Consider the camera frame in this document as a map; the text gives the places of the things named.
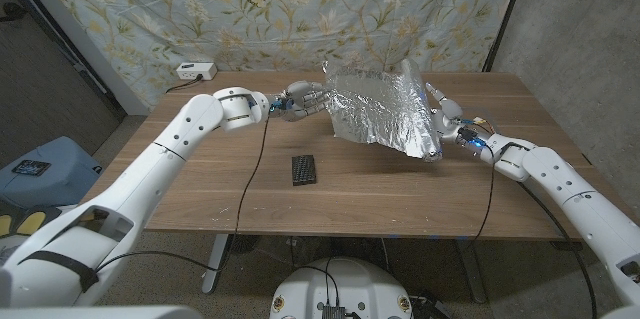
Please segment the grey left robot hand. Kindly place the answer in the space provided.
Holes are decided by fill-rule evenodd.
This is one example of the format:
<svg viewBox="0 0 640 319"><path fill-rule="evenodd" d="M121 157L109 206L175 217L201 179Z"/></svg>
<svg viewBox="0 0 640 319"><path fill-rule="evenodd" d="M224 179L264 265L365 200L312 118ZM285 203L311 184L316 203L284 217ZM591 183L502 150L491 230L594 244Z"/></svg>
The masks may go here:
<svg viewBox="0 0 640 319"><path fill-rule="evenodd" d="M296 122L326 109L328 90L317 82L297 81L281 93L268 95L269 117Z"/></svg>

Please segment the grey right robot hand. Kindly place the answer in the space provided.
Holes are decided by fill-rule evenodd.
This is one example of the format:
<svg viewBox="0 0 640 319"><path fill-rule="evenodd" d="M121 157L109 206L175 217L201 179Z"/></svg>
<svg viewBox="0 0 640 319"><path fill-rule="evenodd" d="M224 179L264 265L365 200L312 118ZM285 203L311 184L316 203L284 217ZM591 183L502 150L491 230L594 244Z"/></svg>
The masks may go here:
<svg viewBox="0 0 640 319"><path fill-rule="evenodd" d="M440 108L432 110L433 124L442 143L455 143L461 146L473 141L478 133L470 129L462 119L463 111L460 105L447 98L443 92L436 89L429 82L425 84L426 90L440 105Z"/></svg>

